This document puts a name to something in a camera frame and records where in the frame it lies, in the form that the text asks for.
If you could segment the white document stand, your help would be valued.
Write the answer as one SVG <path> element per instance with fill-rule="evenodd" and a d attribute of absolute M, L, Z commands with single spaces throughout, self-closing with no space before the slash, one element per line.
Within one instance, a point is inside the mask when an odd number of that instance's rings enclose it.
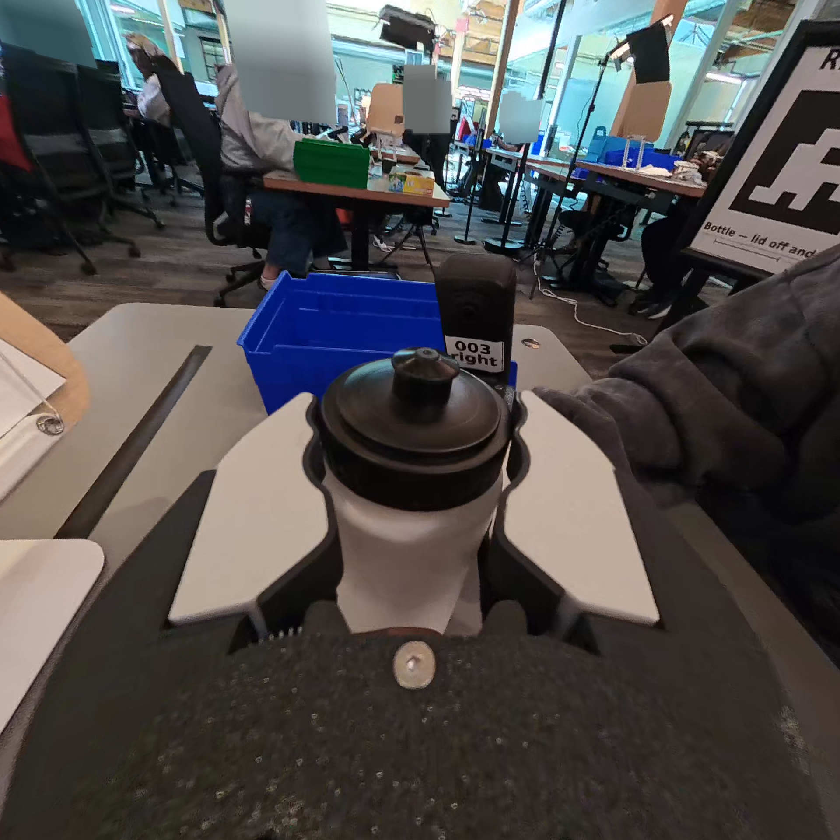
<path fill-rule="evenodd" d="M 1 541 L 1 729 L 104 568 L 104 552 L 85 539 Z"/>

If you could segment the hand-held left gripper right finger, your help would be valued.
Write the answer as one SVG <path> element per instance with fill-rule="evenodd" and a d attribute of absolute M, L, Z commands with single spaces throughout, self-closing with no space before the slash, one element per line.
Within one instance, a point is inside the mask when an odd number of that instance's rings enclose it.
<path fill-rule="evenodd" d="M 533 636 L 564 636 L 583 616 L 656 626 L 613 463 L 535 392 L 521 392 L 515 408 L 482 572 L 491 604 L 519 604 Z"/>

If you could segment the wooden desk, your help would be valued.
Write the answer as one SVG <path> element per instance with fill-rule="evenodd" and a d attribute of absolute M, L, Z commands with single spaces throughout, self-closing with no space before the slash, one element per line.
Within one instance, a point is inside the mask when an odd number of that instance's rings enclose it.
<path fill-rule="evenodd" d="M 273 192 L 328 198 L 336 208 L 352 213 L 350 266 L 367 270 L 370 265 L 371 222 L 391 215 L 431 217 L 433 210 L 448 208 L 448 195 L 436 183 L 430 196 L 390 192 L 386 176 L 370 179 L 365 188 L 305 182 L 288 173 L 273 171 L 264 175 L 263 186 Z"/>

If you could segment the framed tag sign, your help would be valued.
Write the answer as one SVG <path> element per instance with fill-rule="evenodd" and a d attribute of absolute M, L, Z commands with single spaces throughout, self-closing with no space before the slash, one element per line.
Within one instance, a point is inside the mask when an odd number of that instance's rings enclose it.
<path fill-rule="evenodd" d="M 838 245 L 839 23 L 804 20 L 680 240 L 699 265 L 762 279 Z"/>

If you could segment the white plastic bottle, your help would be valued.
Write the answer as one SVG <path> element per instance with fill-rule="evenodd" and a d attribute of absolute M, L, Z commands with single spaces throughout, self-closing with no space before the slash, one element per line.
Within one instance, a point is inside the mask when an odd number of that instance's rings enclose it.
<path fill-rule="evenodd" d="M 442 511 L 404 511 L 363 499 L 327 471 L 343 557 L 338 606 L 352 634 L 424 628 L 477 635 L 478 553 L 503 478 L 481 497 Z"/>

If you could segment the black office chair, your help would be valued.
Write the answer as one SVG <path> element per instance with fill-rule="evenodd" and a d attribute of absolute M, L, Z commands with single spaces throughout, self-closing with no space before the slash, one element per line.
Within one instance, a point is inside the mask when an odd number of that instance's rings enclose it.
<path fill-rule="evenodd" d="M 249 194 L 255 191 L 257 174 L 227 171 L 222 162 L 222 130 L 218 119 L 206 108 L 190 76 L 176 70 L 156 71 L 171 121 L 181 129 L 203 179 L 204 229 L 217 247 L 249 249 L 253 261 L 234 266 L 216 293 L 214 306 L 224 308 L 230 293 L 255 284 L 266 265 L 270 229 L 251 218 Z"/>
<path fill-rule="evenodd" d="M 162 221 L 119 188 L 137 173 L 138 153 L 125 122 L 119 80 L 96 67 L 2 45 L 2 197 L 11 208 L 2 236 L 11 249 L 46 243 L 73 249 L 80 270 L 98 270 L 86 246 L 111 242 L 142 256 L 136 242 L 109 228 L 123 209 Z"/>

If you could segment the instruction sheet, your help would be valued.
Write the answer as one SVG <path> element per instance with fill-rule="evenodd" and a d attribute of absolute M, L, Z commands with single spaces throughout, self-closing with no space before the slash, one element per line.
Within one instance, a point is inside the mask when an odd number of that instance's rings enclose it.
<path fill-rule="evenodd" d="M 4 500 L 67 430 L 49 399 L 66 378 L 1 341 L 1 499 Z"/>

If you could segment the black bottle lid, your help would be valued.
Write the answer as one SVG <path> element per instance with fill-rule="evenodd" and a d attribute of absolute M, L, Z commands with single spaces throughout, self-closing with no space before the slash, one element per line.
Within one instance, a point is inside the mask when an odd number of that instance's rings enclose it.
<path fill-rule="evenodd" d="M 336 378 L 318 428 L 325 464 L 346 490 L 387 508 L 444 511 L 498 483 L 511 409 L 447 355 L 409 348 Z"/>

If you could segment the blue plastic bin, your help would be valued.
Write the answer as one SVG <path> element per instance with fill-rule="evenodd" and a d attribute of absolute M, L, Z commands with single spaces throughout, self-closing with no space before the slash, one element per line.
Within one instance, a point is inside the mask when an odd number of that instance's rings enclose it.
<path fill-rule="evenodd" d="M 238 339 L 268 414 L 341 373 L 428 347 L 445 354 L 435 282 L 283 272 Z"/>

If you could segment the black light stand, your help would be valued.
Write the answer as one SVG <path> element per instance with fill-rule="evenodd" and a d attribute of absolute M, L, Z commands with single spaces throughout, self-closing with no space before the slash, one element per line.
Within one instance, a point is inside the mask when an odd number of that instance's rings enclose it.
<path fill-rule="evenodd" d="M 616 135 L 623 138 L 625 143 L 623 161 L 627 162 L 629 150 L 632 144 L 636 143 L 636 163 L 640 165 L 645 146 L 654 144 L 658 139 L 664 125 L 672 91 L 669 43 L 673 37 L 673 21 L 674 15 L 672 14 L 655 20 L 649 26 L 627 35 L 615 47 L 609 49 L 602 58 L 599 64 L 599 77 L 585 115 L 583 128 L 569 163 L 568 173 L 562 182 L 559 205 L 552 224 L 560 221 L 560 211 L 564 198 L 567 195 L 575 194 L 574 191 L 570 191 L 570 183 L 574 171 L 578 168 L 581 147 L 585 140 L 588 122 L 595 108 L 597 94 L 602 85 L 605 71 L 610 65 L 620 69 L 622 64 L 631 60 L 636 76 L 624 115 L 619 119 L 616 130 Z"/>

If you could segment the green plastic bin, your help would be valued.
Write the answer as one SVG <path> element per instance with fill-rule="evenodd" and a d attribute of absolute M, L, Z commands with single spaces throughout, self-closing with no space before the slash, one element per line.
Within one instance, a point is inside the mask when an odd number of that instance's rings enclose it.
<path fill-rule="evenodd" d="M 365 190 L 371 153 L 360 144 L 304 137 L 295 142 L 293 168 L 303 182 Z"/>

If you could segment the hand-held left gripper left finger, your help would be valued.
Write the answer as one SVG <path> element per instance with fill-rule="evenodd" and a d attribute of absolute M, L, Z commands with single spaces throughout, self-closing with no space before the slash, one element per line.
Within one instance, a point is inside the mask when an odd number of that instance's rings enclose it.
<path fill-rule="evenodd" d="M 219 462 L 172 624 L 244 616 L 254 629 L 297 629 L 312 604 L 336 600 L 343 558 L 318 408 L 314 395 L 295 396 Z"/>

